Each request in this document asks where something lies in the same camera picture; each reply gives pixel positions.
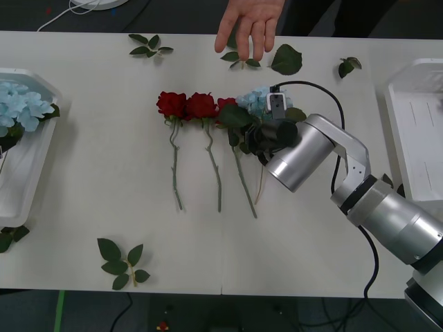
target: white tray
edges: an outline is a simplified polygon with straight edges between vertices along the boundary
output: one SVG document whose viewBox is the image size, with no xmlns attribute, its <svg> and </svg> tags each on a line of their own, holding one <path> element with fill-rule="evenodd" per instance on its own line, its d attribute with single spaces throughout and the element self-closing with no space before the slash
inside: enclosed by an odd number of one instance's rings
<svg viewBox="0 0 443 332">
<path fill-rule="evenodd" d="M 30 71 L 0 68 L 2 81 L 25 84 L 40 93 L 42 100 L 60 106 L 60 92 Z M 0 173 L 0 226 L 18 227 L 26 222 L 56 122 L 57 118 L 52 118 L 39 124 L 8 151 Z"/>
<path fill-rule="evenodd" d="M 443 208 L 443 59 L 418 59 L 385 91 L 406 197 Z"/>
</svg>

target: black cable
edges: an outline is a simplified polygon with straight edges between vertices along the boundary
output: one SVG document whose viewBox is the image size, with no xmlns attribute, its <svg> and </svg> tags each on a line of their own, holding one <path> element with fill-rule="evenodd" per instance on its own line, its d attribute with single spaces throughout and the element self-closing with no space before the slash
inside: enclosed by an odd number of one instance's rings
<svg viewBox="0 0 443 332">
<path fill-rule="evenodd" d="M 326 307 L 326 300 L 324 297 L 321 298 L 321 305 L 323 307 L 323 312 L 325 313 L 326 319 L 328 320 L 328 322 L 331 322 L 332 327 L 334 328 L 334 330 L 336 329 L 335 327 L 335 323 L 332 322 L 332 318 L 331 315 L 329 314 L 329 312 L 327 311 L 327 307 Z"/>
<path fill-rule="evenodd" d="M 141 10 L 138 12 L 138 14 L 134 17 L 132 17 L 131 21 L 129 21 L 129 23 L 122 29 L 122 33 L 128 28 L 128 26 L 130 26 L 131 24 L 133 24 L 133 22 L 138 19 L 140 17 L 140 15 L 145 11 L 145 9 L 150 5 L 152 0 L 147 0 L 145 5 L 141 8 Z"/>
<path fill-rule="evenodd" d="M 109 332 L 113 332 L 114 331 L 114 327 L 116 327 L 116 324 L 118 322 L 118 320 L 132 307 L 132 297 L 129 293 L 126 293 L 127 297 L 129 298 L 129 305 L 116 317 L 116 319 L 114 319 L 114 322 L 112 323 L 111 329 L 109 330 Z"/>
</svg>

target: white table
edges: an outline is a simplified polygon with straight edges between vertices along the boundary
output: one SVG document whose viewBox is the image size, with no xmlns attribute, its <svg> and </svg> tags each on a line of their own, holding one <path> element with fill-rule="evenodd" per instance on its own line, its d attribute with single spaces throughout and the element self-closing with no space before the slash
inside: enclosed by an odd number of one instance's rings
<svg viewBox="0 0 443 332">
<path fill-rule="evenodd" d="M 226 133 L 215 131 L 224 189 L 218 214 L 207 139 L 198 126 L 186 125 L 177 138 L 186 207 L 180 212 L 171 190 L 170 130 L 157 113 L 157 96 L 198 91 L 226 98 L 310 80 L 342 102 L 347 130 L 368 146 L 373 174 L 391 175 L 374 84 L 379 89 L 415 58 L 443 56 L 443 43 L 279 37 L 275 49 L 288 43 L 303 53 L 302 70 L 284 77 L 269 68 L 229 71 L 213 52 L 213 36 L 161 39 L 175 48 L 163 63 L 130 57 L 136 44 L 126 35 L 0 33 L 0 66 L 34 71 L 66 98 L 31 209 L 31 233 L 0 255 L 0 288 L 110 291 L 113 277 L 100 269 L 96 242 L 107 237 L 125 252 L 145 244 L 140 267 L 152 277 L 124 291 L 361 297 L 372 253 L 329 200 L 333 156 L 295 194 L 267 176 L 255 220 Z M 358 57 L 363 70 L 340 81 L 335 66 L 348 56 Z M 327 95 L 309 87 L 287 90 L 306 113 L 338 121 Z M 383 126 L 389 128 L 386 121 Z M 242 163 L 254 196 L 260 165 L 252 156 Z M 402 297 L 411 268 L 378 248 L 381 271 L 370 296 Z"/>
</svg>

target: blue hydrangea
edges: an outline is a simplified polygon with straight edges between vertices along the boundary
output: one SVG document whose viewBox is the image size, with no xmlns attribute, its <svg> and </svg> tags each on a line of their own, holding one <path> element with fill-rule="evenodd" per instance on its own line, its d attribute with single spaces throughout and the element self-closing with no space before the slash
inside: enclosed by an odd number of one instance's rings
<svg viewBox="0 0 443 332">
<path fill-rule="evenodd" d="M 4 137 L 16 121 L 25 131 L 35 131 L 39 125 L 38 119 L 52 112 L 54 108 L 42 100 L 42 95 L 29 91 L 27 86 L 0 83 L 0 137 Z"/>
<path fill-rule="evenodd" d="M 238 106 L 247 109 L 249 114 L 262 120 L 272 120 L 272 115 L 266 112 L 266 96 L 269 92 L 269 86 L 262 86 L 246 95 L 239 95 L 235 101 Z M 286 103 L 287 107 L 293 107 L 290 98 L 286 98 Z"/>
</svg>

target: artificial flower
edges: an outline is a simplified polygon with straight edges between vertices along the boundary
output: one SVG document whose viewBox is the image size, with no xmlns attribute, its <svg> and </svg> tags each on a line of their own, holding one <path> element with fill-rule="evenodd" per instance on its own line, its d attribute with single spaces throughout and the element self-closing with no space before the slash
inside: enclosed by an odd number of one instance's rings
<svg viewBox="0 0 443 332">
<path fill-rule="evenodd" d="M 159 113 L 166 118 L 176 116 L 180 119 L 184 118 L 186 105 L 186 94 L 177 94 L 175 92 L 162 92 L 159 96 L 157 106 Z"/>
<path fill-rule="evenodd" d="M 186 120 L 192 118 L 216 118 L 217 116 L 217 105 L 214 103 L 214 97 L 210 93 L 194 93 L 186 101 Z"/>
<path fill-rule="evenodd" d="M 247 93 L 246 95 L 239 95 L 235 101 L 238 106 L 247 109 L 249 114 L 262 120 L 272 120 L 272 114 L 266 112 L 266 96 L 269 92 L 270 88 L 268 86 L 263 86 Z M 286 98 L 286 104 L 287 107 L 293 107 L 290 98 Z"/>
<path fill-rule="evenodd" d="M 236 105 L 235 98 L 219 98 L 217 100 L 217 104 L 219 105 L 219 110 L 222 110 L 226 105 Z"/>
</svg>

